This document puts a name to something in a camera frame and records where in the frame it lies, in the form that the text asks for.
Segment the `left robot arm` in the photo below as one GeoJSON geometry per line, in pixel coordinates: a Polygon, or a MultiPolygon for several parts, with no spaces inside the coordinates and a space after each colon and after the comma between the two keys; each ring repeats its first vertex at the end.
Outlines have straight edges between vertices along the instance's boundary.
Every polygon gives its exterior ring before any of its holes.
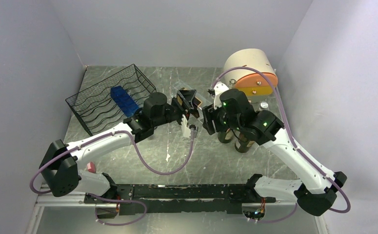
{"type": "Polygon", "coordinates": [[[73,191],[92,193],[109,203],[117,196],[117,187],[107,174],[94,174],[84,166],[94,158],[129,145],[136,146],[154,134],[158,126],[177,122],[185,137],[193,140],[197,127],[188,125],[190,114],[196,111],[196,90],[178,90],[171,103],[165,94],[151,93],[134,115],[100,134],[65,144],[56,140],[50,144],[40,163],[38,175],[42,175],[49,192],[55,197],[73,191]]]}

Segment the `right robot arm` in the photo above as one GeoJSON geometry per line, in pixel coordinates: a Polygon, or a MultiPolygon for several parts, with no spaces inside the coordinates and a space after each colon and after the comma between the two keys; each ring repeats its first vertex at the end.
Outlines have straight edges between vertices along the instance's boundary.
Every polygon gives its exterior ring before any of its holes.
{"type": "Polygon", "coordinates": [[[347,180],[343,172],[333,172],[310,155],[288,131],[287,126],[272,112],[255,111],[246,95],[229,89],[215,97],[217,104],[203,108],[203,127],[210,135],[236,130],[246,144],[250,142],[269,150],[285,163],[297,180],[274,179],[255,175],[245,189],[249,201],[274,197],[296,202],[313,216],[332,211],[337,192],[347,180]]]}

